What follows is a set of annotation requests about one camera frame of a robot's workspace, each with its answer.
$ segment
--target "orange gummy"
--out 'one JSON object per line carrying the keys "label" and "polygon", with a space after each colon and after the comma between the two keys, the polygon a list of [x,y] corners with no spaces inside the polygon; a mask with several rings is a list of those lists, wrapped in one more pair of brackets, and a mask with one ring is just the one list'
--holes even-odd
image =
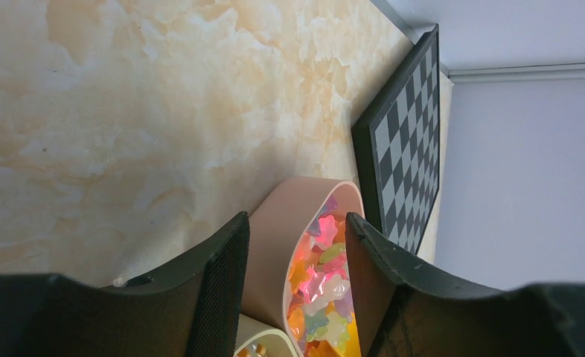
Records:
{"label": "orange gummy", "polygon": [[310,235],[305,233],[304,236],[299,240],[297,249],[293,256],[293,260],[306,260],[310,256]]}
{"label": "orange gummy", "polygon": [[315,349],[319,346],[319,342],[318,341],[312,341],[312,342],[308,342],[306,344],[306,350],[304,351],[304,356],[310,356],[310,351],[312,349]]}
{"label": "orange gummy", "polygon": [[308,351],[308,357],[341,357],[341,355],[327,341],[321,341],[318,347],[313,347]]}
{"label": "orange gummy", "polygon": [[316,266],[319,264],[319,259],[321,258],[320,254],[317,254],[315,252],[310,253],[310,257],[308,258],[308,260],[306,260],[306,268],[309,267],[313,267],[316,268]]}
{"label": "orange gummy", "polygon": [[334,311],[334,312],[336,311],[336,307],[334,306],[334,301],[330,301],[330,303],[327,305],[327,309],[325,310],[325,314],[328,315],[332,311]]}
{"label": "orange gummy", "polygon": [[304,305],[304,297],[302,295],[294,294],[292,298],[293,299],[290,301],[290,305],[288,306],[288,313],[286,314],[287,318],[290,317],[295,309]]}
{"label": "orange gummy", "polygon": [[306,272],[305,261],[295,261],[290,267],[290,276],[288,277],[288,281],[290,281],[290,291],[293,294],[296,294],[299,290],[299,284],[308,279],[310,279],[310,275]]}
{"label": "orange gummy", "polygon": [[306,330],[304,310],[297,309],[290,314],[290,317],[288,318],[288,327],[290,328],[290,332],[293,333],[292,335],[295,336],[295,340],[299,341]]}
{"label": "orange gummy", "polygon": [[338,232],[334,237],[333,243],[345,243],[345,218],[334,216],[334,224]]}

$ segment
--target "pink gummy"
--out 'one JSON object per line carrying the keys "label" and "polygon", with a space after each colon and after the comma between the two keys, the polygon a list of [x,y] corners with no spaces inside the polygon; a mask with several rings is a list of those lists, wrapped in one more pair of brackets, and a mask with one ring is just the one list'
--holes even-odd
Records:
{"label": "pink gummy", "polygon": [[345,252],[339,254],[336,258],[330,260],[329,262],[325,263],[324,265],[322,265],[322,271],[324,273],[331,273],[332,271],[337,271],[339,269],[343,269],[343,266],[345,266],[345,262],[348,261],[347,256],[345,255]]}
{"label": "pink gummy", "polygon": [[326,275],[325,273],[316,272],[312,266],[306,269],[306,272],[310,275],[310,279],[301,282],[299,290],[304,293],[305,302],[312,303],[323,295]]}
{"label": "pink gummy", "polygon": [[304,236],[301,238],[301,241],[297,245],[297,250],[295,251],[294,260],[308,260],[310,258],[310,235],[305,233]]}
{"label": "pink gummy", "polygon": [[321,235],[314,237],[314,243],[325,250],[332,245],[332,241],[336,234],[339,233],[339,229],[336,227],[336,222],[332,215],[319,218],[319,227],[321,227]]}
{"label": "pink gummy", "polygon": [[337,269],[337,270],[331,271],[331,272],[324,271],[324,273],[325,273],[325,281],[332,280],[334,275],[340,275],[341,279],[348,280],[348,273],[345,271],[345,269]]}
{"label": "pink gummy", "polygon": [[314,316],[327,307],[331,301],[343,299],[350,289],[349,280],[342,278],[344,273],[345,271],[336,271],[325,275],[320,294],[309,297],[313,299],[312,303],[306,303],[303,307],[306,316]]}

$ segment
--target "purple gummy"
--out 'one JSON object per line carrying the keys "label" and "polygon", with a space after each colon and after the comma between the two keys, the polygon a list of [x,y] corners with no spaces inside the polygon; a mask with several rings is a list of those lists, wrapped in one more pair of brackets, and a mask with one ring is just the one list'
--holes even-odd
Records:
{"label": "purple gummy", "polygon": [[330,198],[327,199],[327,201],[325,202],[325,205],[323,205],[323,207],[321,207],[321,210],[319,211],[319,217],[323,217],[324,215],[332,212],[338,206],[339,206],[339,203],[336,202],[334,197],[330,196]]}
{"label": "purple gummy", "polygon": [[305,353],[306,352],[306,346],[308,345],[308,341],[306,341],[306,339],[308,338],[308,332],[306,332],[302,337],[301,340],[297,341],[297,345],[299,346],[299,349]]}
{"label": "purple gummy", "polygon": [[339,314],[339,316],[348,319],[348,324],[352,322],[353,318],[351,313],[354,310],[354,304],[352,302],[351,289],[345,293],[343,299],[334,301],[334,307],[336,308],[336,313]]}
{"label": "purple gummy", "polygon": [[315,219],[308,227],[308,234],[313,237],[321,236],[321,226],[319,225],[319,218]]}

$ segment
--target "ceiling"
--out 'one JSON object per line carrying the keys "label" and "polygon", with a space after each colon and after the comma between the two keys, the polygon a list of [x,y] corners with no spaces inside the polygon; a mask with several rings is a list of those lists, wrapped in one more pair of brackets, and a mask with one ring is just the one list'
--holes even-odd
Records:
{"label": "ceiling", "polygon": [[585,62],[585,0],[387,0],[416,31],[440,25],[448,69]]}

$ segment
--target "white wall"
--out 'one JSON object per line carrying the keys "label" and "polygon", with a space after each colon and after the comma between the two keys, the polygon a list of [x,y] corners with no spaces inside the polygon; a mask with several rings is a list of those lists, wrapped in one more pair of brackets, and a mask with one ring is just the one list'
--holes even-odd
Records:
{"label": "white wall", "polygon": [[455,85],[445,167],[436,265],[585,280],[585,80]]}
{"label": "white wall", "polygon": [[440,24],[448,69],[585,62],[585,0],[387,0],[413,28]]}

